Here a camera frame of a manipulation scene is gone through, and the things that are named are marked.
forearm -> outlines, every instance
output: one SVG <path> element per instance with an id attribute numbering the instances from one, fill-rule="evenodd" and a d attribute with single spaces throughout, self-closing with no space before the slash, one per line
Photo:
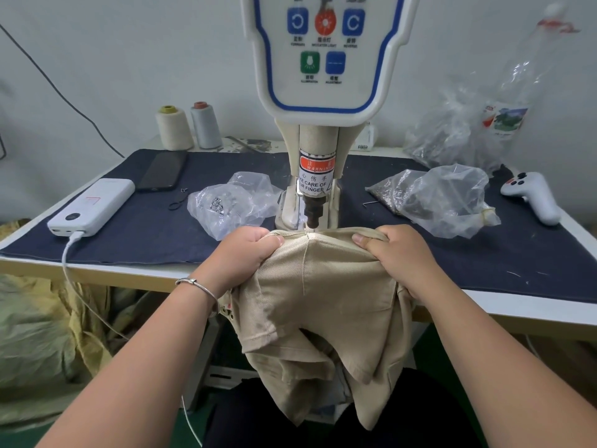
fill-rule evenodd
<path id="1" fill-rule="evenodd" d="M 595 445 L 597 411 L 443 272 L 417 293 L 492 448 Z"/>
<path id="2" fill-rule="evenodd" d="M 167 446 L 212 307 L 197 287 L 178 286 L 38 446 Z"/>

red button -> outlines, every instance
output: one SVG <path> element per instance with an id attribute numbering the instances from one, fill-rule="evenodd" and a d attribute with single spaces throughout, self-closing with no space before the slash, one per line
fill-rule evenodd
<path id="1" fill-rule="evenodd" d="M 315 29 L 321 36 L 329 36 L 336 28 L 336 14 L 333 9 L 319 11 L 315 16 Z"/>

warning label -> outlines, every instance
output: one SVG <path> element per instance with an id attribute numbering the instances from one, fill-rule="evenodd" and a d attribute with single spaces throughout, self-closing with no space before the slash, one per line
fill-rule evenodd
<path id="1" fill-rule="evenodd" d="M 336 153 L 327 155 L 300 152 L 298 187 L 308 196 L 323 196 L 330 193 L 334 181 Z"/>

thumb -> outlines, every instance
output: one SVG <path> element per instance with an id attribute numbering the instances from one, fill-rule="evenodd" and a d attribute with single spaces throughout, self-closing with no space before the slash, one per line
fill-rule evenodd
<path id="1" fill-rule="evenodd" d="M 259 259 L 263 261 L 284 243 L 284 238 L 282 236 L 265 236 L 256 243 L 259 251 Z"/>
<path id="2" fill-rule="evenodd" d="M 382 242 L 381 240 L 371 239 L 370 237 L 364 237 L 360 234 L 353 234 L 352 241 L 358 245 L 360 248 L 364 248 L 377 259 L 379 256 L 383 254 L 383 250 L 387 245 L 387 242 Z"/>

white power bank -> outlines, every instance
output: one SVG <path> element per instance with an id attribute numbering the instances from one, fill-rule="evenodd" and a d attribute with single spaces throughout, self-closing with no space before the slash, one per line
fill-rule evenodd
<path id="1" fill-rule="evenodd" d="M 57 236 L 71 236 L 84 231 L 93 236 L 135 192 L 129 179 L 99 179 L 48 221 L 48 228 Z"/>

